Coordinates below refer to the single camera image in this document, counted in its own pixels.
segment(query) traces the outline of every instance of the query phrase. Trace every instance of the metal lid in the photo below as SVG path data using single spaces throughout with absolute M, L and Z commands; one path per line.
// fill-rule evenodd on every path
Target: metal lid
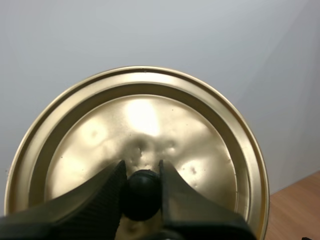
M 157 171 L 159 160 L 171 161 L 189 185 L 242 214 L 257 238 L 264 238 L 267 173 L 247 124 L 206 83 L 159 67 L 102 72 L 56 98 L 17 150 L 5 214 L 60 196 L 119 159 L 128 175 Z M 135 239 L 158 228 L 154 219 L 124 218 L 117 238 Z

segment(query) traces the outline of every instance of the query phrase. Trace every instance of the white wall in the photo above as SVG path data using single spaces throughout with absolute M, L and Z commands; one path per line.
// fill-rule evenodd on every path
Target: white wall
M 319 13 L 319 0 L 1 0 L 0 206 L 46 105 L 129 65 L 177 69 L 225 95 L 260 143 L 271 192 L 319 170 Z

